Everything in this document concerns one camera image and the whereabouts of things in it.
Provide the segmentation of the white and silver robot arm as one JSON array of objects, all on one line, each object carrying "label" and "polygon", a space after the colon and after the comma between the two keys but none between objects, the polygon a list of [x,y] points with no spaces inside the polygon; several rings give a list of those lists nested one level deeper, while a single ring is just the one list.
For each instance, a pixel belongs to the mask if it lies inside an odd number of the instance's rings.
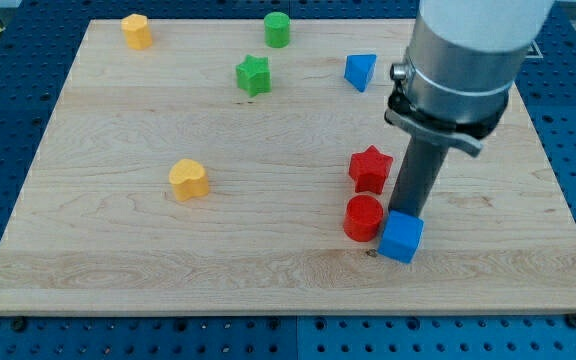
[{"label": "white and silver robot arm", "polygon": [[385,119],[414,138],[479,155],[553,0],[423,0]]}]

